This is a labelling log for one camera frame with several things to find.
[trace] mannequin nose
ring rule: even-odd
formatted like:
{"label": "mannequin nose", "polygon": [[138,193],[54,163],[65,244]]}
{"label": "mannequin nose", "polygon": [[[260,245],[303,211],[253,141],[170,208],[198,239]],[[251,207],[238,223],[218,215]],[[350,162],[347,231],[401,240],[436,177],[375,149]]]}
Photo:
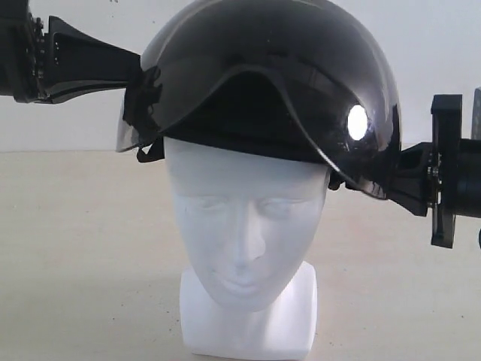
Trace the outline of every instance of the mannequin nose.
{"label": "mannequin nose", "polygon": [[246,268],[265,252],[260,216],[250,202],[238,205],[232,231],[234,264],[237,269]]}

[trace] black helmet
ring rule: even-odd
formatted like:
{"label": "black helmet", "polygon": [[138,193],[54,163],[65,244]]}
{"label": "black helmet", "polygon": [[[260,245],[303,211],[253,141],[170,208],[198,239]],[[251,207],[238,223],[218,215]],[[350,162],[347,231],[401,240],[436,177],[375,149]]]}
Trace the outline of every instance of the black helmet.
{"label": "black helmet", "polygon": [[331,2],[197,0],[142,55],[117,151],[163,159],[164,136],[325,163],[386,199],[401,152],[398,91],[371,33]]}

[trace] white mannequin head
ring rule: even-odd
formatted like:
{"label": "white mannequin head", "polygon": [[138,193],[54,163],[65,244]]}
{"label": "white mannequin head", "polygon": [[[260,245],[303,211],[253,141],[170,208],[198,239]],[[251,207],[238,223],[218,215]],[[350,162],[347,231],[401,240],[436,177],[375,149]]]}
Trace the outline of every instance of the white mannequin head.
{"label": "white mannequin head", "polygon": [[165,139],[189,260],[224,308],[266,309],[294,277],[320,221],[327,166]]}

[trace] mannequin head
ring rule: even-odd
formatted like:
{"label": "mannequin head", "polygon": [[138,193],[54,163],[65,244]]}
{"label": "mannequin head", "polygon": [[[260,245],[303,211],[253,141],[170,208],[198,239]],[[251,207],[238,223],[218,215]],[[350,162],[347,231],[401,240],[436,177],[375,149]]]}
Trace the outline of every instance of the mannequin head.
{"label": "mannequin head", "polygon": [[327,166],[165,139],[189,260],[224,308],[260,311],[294,277],[320,221]]}

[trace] glossy black helmet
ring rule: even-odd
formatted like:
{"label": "glossy black helmet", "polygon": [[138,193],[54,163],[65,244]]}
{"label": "glossy black helmet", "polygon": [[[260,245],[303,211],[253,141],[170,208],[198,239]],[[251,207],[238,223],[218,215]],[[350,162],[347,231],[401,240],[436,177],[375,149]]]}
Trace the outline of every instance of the glossy black helmet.
{"label": "glossy black helmet", "polygon": [[[167,23],[127,87],[117,151],[163,159],[163,137],[330,165],[386,199],[401,152],[380,46],[326,0],[197,0]],[[148,154],[142,148],[152,145]]]}

